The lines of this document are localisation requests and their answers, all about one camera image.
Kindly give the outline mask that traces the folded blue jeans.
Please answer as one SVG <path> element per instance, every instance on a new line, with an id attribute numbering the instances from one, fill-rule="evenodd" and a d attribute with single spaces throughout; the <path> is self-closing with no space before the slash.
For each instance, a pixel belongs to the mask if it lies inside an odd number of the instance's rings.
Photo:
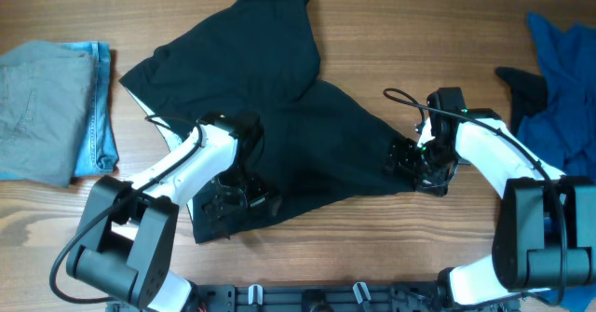
<path id="1" fill-rule="evenodd" d="M 112 65 L 110 46 L 100 41 L 62 45 L 71 50 L 84 51 L 96 61 L 86 133 L 80 146 L 74 176 L 110 174 L 119 159 L 109 115 Z"/>

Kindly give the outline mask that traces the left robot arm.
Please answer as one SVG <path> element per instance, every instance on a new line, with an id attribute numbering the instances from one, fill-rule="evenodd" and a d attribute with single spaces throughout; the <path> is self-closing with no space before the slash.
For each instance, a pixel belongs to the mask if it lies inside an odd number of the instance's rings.
<path id="1" fill-rule="evenodd" d="M 278 191 L 251 174 L 246 161 L 262 139 L 258 115 L 209 113 L 189 137 L 131 181 L 110 176 L 91 188 L 75 236 L 52 266 L 104 292 L 102 301 L 139 311 L 202 307 L 193 283 L 169 269 L 181 208 L 201 189 L 198 217 L 209 234 L 227 237 L 257 210 L 270 211 Z"/>

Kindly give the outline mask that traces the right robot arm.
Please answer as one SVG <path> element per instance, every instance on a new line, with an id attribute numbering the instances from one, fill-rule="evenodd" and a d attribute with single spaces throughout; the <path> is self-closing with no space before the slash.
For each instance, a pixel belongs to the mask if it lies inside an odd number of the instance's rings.
<path id="1" fill-rule="evenodd" d="M 467 108 L 460 88 L 439 88 L 425 104 L 397 88 L 391 101 L 422 116 L 417 142 L 390 153 L 390 167 L 417 192 L 438 197 L 461 164 L 475 167 L 501 199 L 492 251 L 440 272 L 434 307 L 469 310 L 533 297 L 560 305 L 567 290 L 595 283 L 595 184 L 567 176 L 516 140 L 491 109 Z"/>

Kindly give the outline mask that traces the folded grey shorts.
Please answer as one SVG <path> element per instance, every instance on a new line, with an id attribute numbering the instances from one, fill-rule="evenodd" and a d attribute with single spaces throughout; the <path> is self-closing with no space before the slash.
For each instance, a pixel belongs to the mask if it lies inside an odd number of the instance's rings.
<path id="1" fill-rule="evenodd" d="M 96 61 L 45 41 L 1 56 L 1 171 L 66 187 L 75 171 Z"/>

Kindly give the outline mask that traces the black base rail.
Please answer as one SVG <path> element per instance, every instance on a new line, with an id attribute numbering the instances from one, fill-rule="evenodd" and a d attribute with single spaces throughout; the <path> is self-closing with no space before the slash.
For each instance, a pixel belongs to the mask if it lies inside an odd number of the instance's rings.
<path id="1" fill-rule="evenodd" d="M 435 281 L 396 282 L 351 286 L 249 287 L 233 285 L 195 286 L 182 311 L 221 312 L 520 312 L 516 298 L 479 305 L 458 305 Z"/>

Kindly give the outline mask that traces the black shorts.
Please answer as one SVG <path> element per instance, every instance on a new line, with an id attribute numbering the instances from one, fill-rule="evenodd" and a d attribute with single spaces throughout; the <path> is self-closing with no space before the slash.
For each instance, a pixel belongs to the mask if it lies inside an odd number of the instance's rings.
<path id="1" fill-rule="evenodd" d="M 336 86 L 319 79 L 309 0 L 237 0 L 158 47 L 120 82 L 180 137 L 189 121 L 218 112 L 256 114 L 264 130 L 246 162 L 279 191 L 272 205 L 212 222 L 214 193 L 194 200 L 193 234 L 205 243 L 279 224 L 333 202 L 413 190 L 396 168 L 405 138 Z"/>

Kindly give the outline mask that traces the blue garment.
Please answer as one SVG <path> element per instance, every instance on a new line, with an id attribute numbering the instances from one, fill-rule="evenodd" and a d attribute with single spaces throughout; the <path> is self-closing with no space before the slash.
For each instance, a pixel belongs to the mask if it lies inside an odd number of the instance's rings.
<path id="1" fill-rule="evenodd" d="M 517 139 L 569 176 L 595 178 L 595 30 L 567 31 L 530 13 L 528 27 L 547 81 L 547 108 L 521 123 Z"/>

